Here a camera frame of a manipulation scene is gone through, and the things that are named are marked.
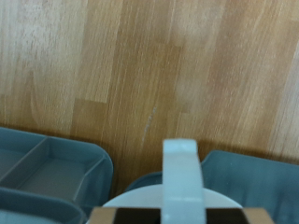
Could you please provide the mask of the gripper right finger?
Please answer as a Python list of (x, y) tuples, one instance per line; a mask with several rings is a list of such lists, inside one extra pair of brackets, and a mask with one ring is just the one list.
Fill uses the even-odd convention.
[(263, 208), (208, 208), (207, 224), (275, 224)]

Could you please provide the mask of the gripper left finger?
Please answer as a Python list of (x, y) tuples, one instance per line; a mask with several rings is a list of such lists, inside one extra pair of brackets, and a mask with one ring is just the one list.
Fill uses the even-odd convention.
[(161, 224), (161, 211), (155, 208), (96, 207), (89, 224)]

